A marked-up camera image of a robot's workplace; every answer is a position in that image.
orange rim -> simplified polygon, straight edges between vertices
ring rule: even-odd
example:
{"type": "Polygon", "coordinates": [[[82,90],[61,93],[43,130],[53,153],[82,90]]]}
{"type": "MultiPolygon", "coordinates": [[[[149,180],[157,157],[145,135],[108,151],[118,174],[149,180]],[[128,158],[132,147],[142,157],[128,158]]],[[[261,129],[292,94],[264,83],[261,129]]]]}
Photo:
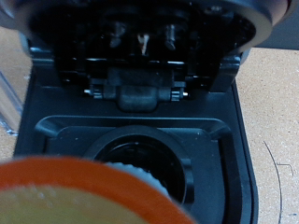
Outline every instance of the orange rim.
{"type": "Polygon", "coordinates": [[[28,158],[0,165],[0,180],[0,190],[51,185],[88,191],[129,208],[149,223],[195,223],[157,190],[101,163],[28,158]]]}

black plastic housing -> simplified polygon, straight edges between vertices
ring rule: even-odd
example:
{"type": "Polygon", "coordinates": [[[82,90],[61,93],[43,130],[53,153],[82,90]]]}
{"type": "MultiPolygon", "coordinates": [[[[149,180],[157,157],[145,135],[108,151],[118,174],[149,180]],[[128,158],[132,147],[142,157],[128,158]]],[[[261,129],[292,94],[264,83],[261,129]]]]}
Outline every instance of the black plastic housing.
{"type": "Polygon", "coordinates": [[[104,134],[124,126],[148,126],[182,148],[175,152],[184,167],[181,203],[197,221],[257,223],[258,194],[235,84],[227,92],[197,91],[195,100],[130,114],[113,102],[82,98],[76,89],[40,86],[37,75],[33,68],[15,157],[96,159],[94,143],[104,134]]]}

metal screw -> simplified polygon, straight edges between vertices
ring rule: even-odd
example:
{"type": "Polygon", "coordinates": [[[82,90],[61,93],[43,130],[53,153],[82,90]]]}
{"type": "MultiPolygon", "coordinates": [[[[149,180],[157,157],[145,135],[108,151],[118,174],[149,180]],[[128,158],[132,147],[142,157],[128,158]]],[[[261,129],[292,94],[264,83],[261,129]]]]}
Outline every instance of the metal screw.
{"type": "Polygon", "coordinates": [[[176,50],[176,26],[171,24],[166,26],[166,40],[165,46],[170,50],[176,50]]]}
{"type": "Polygon", "coordinates": [[[121,44],[121,36],[125,33],[125,25],[121,22],[115,23],[115,33],[111,34],[110,47],[116,48],[121,44]]]}

coffee maker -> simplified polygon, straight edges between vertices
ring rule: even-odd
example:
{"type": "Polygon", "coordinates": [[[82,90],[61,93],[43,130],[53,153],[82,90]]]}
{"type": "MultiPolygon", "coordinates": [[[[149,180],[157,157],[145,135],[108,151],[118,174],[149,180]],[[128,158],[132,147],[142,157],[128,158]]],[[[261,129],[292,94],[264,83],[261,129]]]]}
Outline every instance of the coffee maker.
{"type": "Polygon", "coordinates": [[[252,47],[299,47],[297,1],[1,4],[33,62],[15,157],[130,164],[201,223],[257,223],[235,76],[252,47]]]}

